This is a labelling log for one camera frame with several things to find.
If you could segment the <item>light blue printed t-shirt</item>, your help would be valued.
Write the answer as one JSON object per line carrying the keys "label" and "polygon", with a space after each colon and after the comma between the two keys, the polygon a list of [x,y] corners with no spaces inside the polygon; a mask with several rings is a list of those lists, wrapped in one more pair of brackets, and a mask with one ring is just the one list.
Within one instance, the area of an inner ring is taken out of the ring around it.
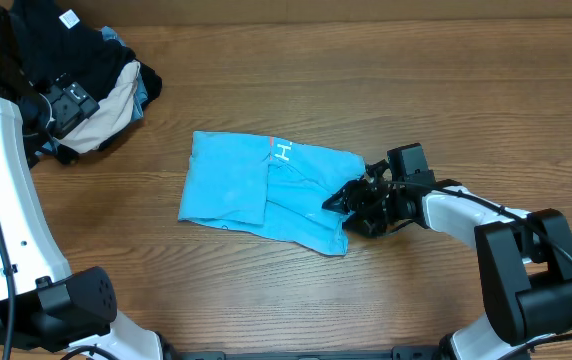
{"label": "light blue printed t-shirt", "polygon": [[322,204],[364,172],[363,158],[347,151],[196,131],[178,218],[343,256],[346,218]]}

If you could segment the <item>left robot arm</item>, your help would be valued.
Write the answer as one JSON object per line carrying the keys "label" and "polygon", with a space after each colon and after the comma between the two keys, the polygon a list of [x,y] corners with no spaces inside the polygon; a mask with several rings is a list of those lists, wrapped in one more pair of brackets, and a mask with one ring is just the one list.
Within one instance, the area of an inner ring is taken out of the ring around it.
{"label": "left robot arm", "polygon": [[107,273],[73,272],[30,174],[121,132],[160,78],[134,52],[52,1],[0,5],[0,345],[65,358],[173,359],[176,350],[117,305]]}

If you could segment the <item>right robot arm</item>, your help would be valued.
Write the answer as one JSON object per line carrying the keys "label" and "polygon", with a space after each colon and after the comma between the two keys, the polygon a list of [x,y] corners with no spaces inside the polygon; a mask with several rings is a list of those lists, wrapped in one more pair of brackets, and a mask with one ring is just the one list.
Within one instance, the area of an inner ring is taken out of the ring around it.
{"label": "right robot arm", "polygon": [[324,209],[369,238],[417,224],[477,254],[485,312],[432,346],[396,346],[394,359],[528,359],[539,345],[572,340],[572,232],[554,209],[511,209],[439,181],[423,148],[391,149],[328,198]]}

